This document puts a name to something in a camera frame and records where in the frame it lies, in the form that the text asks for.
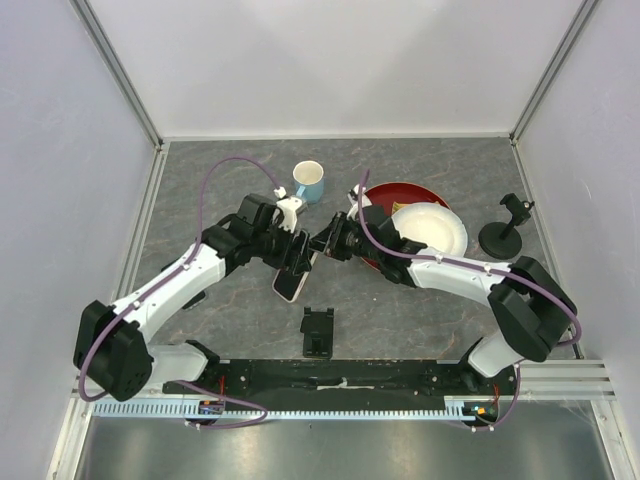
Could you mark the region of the phone with beige case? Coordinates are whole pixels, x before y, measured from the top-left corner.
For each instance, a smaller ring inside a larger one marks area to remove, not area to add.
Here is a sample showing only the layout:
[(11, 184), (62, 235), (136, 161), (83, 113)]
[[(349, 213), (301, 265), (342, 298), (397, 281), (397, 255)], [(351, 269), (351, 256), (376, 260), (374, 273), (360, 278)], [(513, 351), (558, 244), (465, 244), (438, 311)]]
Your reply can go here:
[(279, 270), (272, 282), (272, 290), (276, 295), (288, 303), (293, 303), (298, 298), (317, 257), (318, 253), (314, 252), (310, 259), (309, 269), (303, 273), (292, 274)]

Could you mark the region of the black folding phone stand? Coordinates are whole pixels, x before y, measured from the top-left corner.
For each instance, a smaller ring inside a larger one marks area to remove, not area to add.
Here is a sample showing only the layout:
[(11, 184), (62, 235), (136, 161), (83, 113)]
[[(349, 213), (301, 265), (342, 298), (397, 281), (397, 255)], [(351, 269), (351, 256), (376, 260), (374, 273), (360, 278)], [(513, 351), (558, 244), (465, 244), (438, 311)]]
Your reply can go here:
[(335, 310), (305, 307), (300, 325), (304, 358), (329, 360), (333, 356)]

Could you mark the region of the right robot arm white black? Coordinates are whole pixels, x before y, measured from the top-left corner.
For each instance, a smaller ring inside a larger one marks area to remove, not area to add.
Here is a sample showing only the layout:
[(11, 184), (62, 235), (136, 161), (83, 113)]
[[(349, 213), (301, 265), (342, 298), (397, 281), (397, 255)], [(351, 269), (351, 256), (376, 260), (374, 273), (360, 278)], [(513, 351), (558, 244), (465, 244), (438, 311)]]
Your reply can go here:
[(458, 381), (477, 394), (522, 360), (542, 363), (577, 319), (577, 308), (536, 259), (482, 262), (442, 252), (401, 233), (380, 206), (337, 213), (315, 235), (313, 250), (339, 261), (369, 259), (389, 281), (440, 290), (491, 309), (498, 330), (480, 339), (458, 368)]

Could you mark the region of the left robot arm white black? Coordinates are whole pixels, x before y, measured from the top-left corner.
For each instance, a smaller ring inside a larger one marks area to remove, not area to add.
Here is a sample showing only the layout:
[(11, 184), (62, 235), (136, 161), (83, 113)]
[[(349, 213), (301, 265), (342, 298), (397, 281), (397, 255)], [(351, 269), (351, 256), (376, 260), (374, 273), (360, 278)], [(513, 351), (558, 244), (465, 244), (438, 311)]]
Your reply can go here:
[(159, 329), (187, 303), (258, 258), (277, 271), (310, 268), (309, 235), (297, 227), (297, 196), (247, 195), (237, 212), (202, 230), (158, 276), (124, 298), (90, 303), (81, 314), (73, 363), (80, 397), (127, 401), (147, 384), (185, 381), (198, 393), (219, 382), (216, 356), (196, 341), (154, 345)]

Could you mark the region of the dark phone with grey case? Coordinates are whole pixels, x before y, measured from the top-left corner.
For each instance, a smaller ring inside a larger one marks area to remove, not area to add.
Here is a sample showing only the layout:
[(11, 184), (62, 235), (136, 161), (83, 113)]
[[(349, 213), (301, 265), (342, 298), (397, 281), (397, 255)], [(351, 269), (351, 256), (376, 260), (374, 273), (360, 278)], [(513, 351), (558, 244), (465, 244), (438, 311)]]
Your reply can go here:
[(183, 310), (190, 310), (200, 304), (202, 301), (206, 299), (206, 293), (204, 291), (200, 292), (198, 295), (192, 297), (183, 307)]

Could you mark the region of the black round-base phone holder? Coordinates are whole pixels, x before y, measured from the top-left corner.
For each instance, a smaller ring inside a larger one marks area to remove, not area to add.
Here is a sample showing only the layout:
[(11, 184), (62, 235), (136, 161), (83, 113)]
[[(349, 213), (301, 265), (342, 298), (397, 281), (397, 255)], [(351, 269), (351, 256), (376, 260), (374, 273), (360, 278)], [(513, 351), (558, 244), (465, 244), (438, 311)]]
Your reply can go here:
[(484, 225), (478, 234), (478, 242), (490, 257), (508, 260), (519, 254), (522, 249), (522, 238), (517, 227), (531, 218), (530, 211), (534, 208), (535, 202), (520, 200), (515, 193), (508, 193), (500, 200), (500, 204), (511, 214), (509, 222), (491, 222)]

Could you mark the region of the blue mug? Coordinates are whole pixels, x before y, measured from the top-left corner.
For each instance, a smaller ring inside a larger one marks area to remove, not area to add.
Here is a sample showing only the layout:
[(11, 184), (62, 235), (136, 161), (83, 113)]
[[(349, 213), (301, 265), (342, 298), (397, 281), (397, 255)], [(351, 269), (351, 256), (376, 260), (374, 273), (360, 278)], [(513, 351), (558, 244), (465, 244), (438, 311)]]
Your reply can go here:
[(316, 204), (324, 193), (324, 169), (315, 161), (298, 163), (292, 172), (295, 196), (307, 204)]

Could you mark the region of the red round tray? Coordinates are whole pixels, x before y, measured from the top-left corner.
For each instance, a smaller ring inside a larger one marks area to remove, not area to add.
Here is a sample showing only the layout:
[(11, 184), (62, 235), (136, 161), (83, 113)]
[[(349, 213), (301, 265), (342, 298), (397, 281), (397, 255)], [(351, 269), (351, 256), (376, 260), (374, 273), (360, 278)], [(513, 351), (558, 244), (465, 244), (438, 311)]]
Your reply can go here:
[(382, 258), (396, 258), (398, 260), (438, 261), (446, 254), (424, 243), (406, 239), (400, 235), (391, 219), (394, 202), (412, 204), (416, 202), (438, 203), (452, 211), (447, 203), (436, 193), (408, 182), (387, 182), (373, 187), (359, 190), (365, 193), (372, 202), (372, 206), (362, 207), (362, 196), (358, 198), (358, 214), (364, 215), (364, 221), (369, 234), (366, 239), (375, 240), (373, 247), (378, 251), (377, 262)]

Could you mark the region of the yellow item on tray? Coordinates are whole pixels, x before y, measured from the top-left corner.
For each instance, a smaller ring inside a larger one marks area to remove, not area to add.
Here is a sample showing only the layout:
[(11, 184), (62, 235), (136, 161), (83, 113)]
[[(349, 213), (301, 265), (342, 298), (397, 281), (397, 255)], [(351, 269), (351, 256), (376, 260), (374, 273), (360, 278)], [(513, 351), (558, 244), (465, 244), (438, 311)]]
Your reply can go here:
[(394, 202), (392, 205), (392, 213), (395, 214), (397, 211), (399, 211), (400, 209), (406, 207), (407, 204), (406, 203), (398, 203), (398, 202)]

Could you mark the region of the white paper plate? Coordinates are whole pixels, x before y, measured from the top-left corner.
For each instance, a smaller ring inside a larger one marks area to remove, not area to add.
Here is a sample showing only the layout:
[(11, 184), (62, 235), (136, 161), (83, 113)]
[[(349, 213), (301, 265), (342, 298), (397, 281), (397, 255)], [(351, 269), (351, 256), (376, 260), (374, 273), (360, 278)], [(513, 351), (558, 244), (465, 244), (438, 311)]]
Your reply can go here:
[(467, 250), (468, 234), (463, 222), (438, 203), (408, 204), (393, 213), (391, 219), (406, 239), (454, 256), (463, 256)]

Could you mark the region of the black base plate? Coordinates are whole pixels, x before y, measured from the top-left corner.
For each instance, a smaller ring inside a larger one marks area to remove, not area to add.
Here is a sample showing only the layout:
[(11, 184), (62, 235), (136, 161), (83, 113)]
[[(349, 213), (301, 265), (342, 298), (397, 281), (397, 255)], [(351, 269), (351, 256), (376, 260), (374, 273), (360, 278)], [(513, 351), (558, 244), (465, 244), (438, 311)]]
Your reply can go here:
[(208, 365), (195, 385), (270, 407), (438, 407), (447, 397), (515, 392), (515, 369), (484, 378), (435, 360), (257, 360)]

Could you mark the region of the aluminium frame rail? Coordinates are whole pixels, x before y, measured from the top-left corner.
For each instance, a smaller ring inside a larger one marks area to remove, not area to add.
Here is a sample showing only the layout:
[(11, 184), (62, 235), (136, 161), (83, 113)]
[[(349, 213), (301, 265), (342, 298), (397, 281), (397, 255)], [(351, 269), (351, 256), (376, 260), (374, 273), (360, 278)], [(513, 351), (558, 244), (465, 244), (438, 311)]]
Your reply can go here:
[(520, 396), (525, 400), (609, 400), (615, 397), (601, 360), (549, 360), (520, 366)]

